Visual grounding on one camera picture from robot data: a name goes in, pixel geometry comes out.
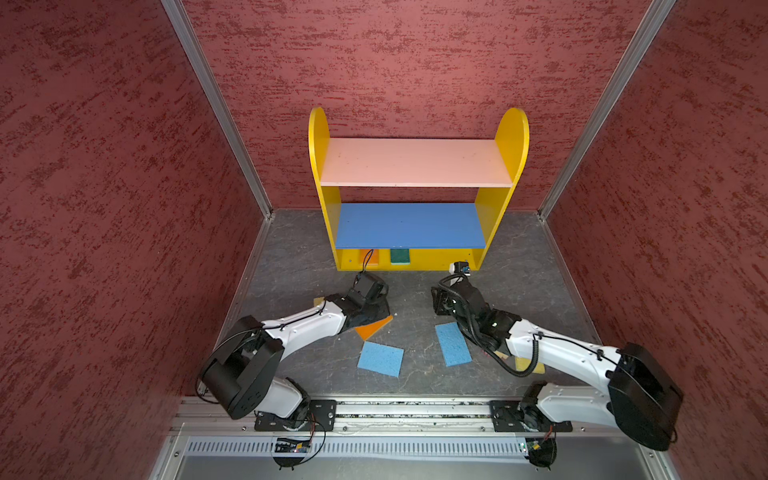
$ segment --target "yellow shelf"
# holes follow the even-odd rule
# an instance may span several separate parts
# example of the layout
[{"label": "yellow shelf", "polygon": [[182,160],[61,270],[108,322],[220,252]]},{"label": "yellow shelf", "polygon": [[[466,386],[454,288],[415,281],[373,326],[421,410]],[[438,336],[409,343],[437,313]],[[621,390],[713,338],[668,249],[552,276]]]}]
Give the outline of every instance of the yellow shelf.
[{"label": "yellow shelf", "polygon": [[[410,249],[411,263],[408,265],[392,265],[389,250],[381,249],[378,265],[369,266],[369,270],[445,271],[451,263],[458,261],[469,262],[473,270],[479,269],[520,180],[528,156],[529,137],[525,112],[510,108],[499,123],[493,141],[332,139],[325,112],[320,107],[313,108],[309,129],[310,163],[336,268],[360,270],[361,250],[368,250],[336,249],[342,213],[339,186],[368,185],[480,186],[475,208],[485,240],[485,248]],[[408,220],[412,219],[390,220],[389,228],[397,228],[398,225],[408,226]],[[462,228],[460,223],[446,224],[445,235],[449,236],[451,229]]]}]

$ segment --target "yellow bottom shelf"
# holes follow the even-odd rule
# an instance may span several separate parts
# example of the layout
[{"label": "yellow bottom shelf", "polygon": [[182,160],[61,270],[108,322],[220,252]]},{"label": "yellow bottom shelf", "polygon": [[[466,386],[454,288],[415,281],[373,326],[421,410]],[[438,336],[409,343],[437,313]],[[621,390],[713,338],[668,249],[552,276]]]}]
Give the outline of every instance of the yellow bottom shelf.
[{"label": "yellow bottom shelf", "polygon": [[[367,250],[337,250],[339,255],[339,270],[355,271],[362,270],[362,262]],[[423,270],[432,272],[447,272],[451,263],[469,262],[469,268],[477,270],[475,266],[475,257],[473,250],[464,249],[429,249],[429,250],[410,250],[411,263],[408,265],[392,265],[389,261],[389,250],[379,250],[379,264],[369,264],[367,270]]]}]

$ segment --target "pink shelf board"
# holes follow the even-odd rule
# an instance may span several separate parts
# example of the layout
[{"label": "pink shelf board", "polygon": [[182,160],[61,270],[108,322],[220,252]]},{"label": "pink shelf board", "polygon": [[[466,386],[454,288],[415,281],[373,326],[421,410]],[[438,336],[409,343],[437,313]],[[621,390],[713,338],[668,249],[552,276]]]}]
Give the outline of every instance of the pink shelf board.
[{"label": "pink shelf board", "polygon": [[331,138],[327,187],[511,187],[493,140]]}]

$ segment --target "maroon side wall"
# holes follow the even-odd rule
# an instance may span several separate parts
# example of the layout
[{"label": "maroon side wall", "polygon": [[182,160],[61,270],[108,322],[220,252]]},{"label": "maroon side wall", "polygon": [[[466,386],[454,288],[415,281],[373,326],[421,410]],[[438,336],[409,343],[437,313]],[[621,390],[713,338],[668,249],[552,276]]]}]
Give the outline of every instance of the maroon side wall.
[{"label": "maroon side wall", "polygon": [[3,2],[0,71],[0,478],[144,480],[258,207],[160,2]]},{"label": "maroon side wall", "polygon": [[[315,208],[313,106],[337,137],[493,138],[531,122],[510,208],[536,210],[649,0],[186,0],[276,207]],[[345,201],[469,201],[473,189],[343,189]]]},{"label": "maroon side wall", "polygon": [[768,478],[768,4],[678,0],[550,223],[686,393],[683,478]]}]

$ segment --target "metal corner post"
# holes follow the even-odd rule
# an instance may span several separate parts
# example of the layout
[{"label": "metal corner post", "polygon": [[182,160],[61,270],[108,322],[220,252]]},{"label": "metal corner post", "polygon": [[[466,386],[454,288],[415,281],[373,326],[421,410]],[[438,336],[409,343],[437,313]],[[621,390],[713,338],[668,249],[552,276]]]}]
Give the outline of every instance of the metal corner post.
[{"label": "metal corner post", "polygon": [[643,59],[645,52],[648,51],[650,43],[656,37],[664,20],[667,18],[670,10],[674,6],[676,0],[652,0],[648,10],[645,12],[643,19],[640,20],[640,24],[637,26],[637,30],[627,45],[627,50],[624,51],[624,55],[621,57],[619,64],[616,66],[610,81],[605,86],[603,94],[598,100],[598,104],[594,107],[592,115],[587,120],[584,130],[576,140],[576,144],[568,155],[568,159],[565,161],[565,165],[560,170],[560,174],[552,184],[552,188],[549,190],[547,197],[544,199],[544,203],[541,204],[539,209],[539,216],[542,220],[546,220],[549,214],[554,209],[555,204],[565,190],[566,185],[571,180],[574,172],[578,168],[584,155],[589,150],[592,141],[597,136],[600,128],[603,126],[608,114],[611,113],[614,105],[621,96],[621,92],[624,91],[624,87],[629,83],[630,78],[640,61]]},{"label": "metal corner post", "polygon": [[224,132],[224,136],[227,138],[230,148],[235,154],[237,163],[240,164],[240,169],[243,171],[248,186],[253,192],[256,202],[259,204],[264,218],[269,218],[272,215],[272,204],[270,204],[270,200],[266,197],[266,191],[261,184],[256,168],[253,166],[243,138],[237,130],[230,109],[227,107],[219,85],[216,83],[214,73],[210,70],[203,49],[192,28],[187,11],[184,9],[181,0],[161,0],[161,2],[170,19],[170,23],[174,26],[184,52],[187,53],[192,69],[194,69],[197,79],[203,87],[205,96],[210,102],[210,107],[214,110],[216,118],[221,125],[221,130]]}]

